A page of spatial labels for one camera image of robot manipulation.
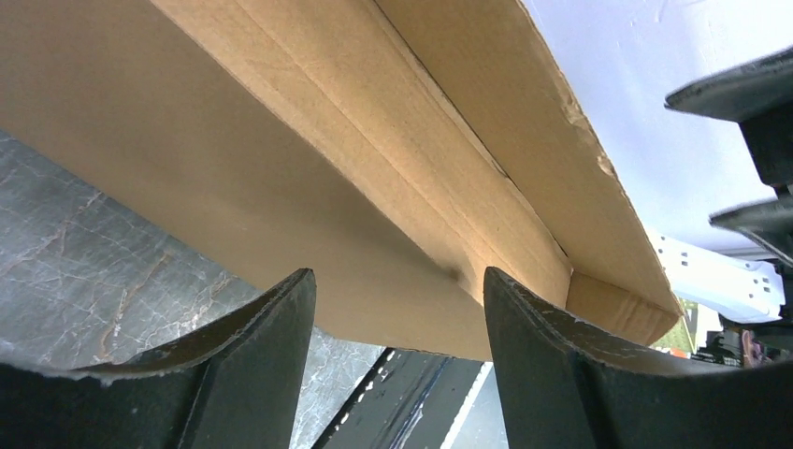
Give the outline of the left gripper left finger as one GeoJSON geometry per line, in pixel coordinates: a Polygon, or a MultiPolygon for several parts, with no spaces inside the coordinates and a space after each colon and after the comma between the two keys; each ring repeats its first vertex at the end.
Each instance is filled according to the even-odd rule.
{"type": "Polygon", "coordinates": [[[5,448],[286,448],[314,323],[302,268],[122,364],[1,366],[5,448]]]}

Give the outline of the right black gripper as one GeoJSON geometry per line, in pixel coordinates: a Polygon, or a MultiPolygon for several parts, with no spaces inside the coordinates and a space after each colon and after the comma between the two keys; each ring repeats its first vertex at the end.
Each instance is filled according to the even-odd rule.
{"type": "Polygon", "coordinates": [[[792,267],[792,49],[695,80],[668,94],[664,107],[740,123],[761,182],[780,196],[723,210],[712,227],[735,232],[792,267]]]}

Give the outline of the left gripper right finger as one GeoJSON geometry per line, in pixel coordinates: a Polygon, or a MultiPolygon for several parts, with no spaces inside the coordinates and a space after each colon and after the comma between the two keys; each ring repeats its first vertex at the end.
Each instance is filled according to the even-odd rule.
{"type": "Polygon", "coordinates": [[[788,448],[792,365],[741,369],[617,337],[495,267],[483,305],[512,448],[788,448]]]}

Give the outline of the brown cardboard box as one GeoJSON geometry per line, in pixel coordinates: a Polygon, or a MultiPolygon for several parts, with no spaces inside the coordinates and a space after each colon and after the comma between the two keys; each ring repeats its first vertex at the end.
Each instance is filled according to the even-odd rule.
{"type": "Polygon", "coordinates": [[[345,340],[491,356],[483,275],[642,345],[681,316],[519,1],[5,1],[1,126],[345,340]]]}

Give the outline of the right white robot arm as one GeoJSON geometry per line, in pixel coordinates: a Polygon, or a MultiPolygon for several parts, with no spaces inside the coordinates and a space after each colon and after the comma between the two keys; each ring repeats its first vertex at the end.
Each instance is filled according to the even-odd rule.
{"type": "Polygon", "coordinates": [[[653,232],[650,241],[680,299],[719,316],[691,356],[757,367],[792,359],[792,50],[771,53],[694,80],[665,98],[666,109],[736,123],[772,200],[735,206],[711,226],[744,236],[769,254],[747,261],[653,232]]]}

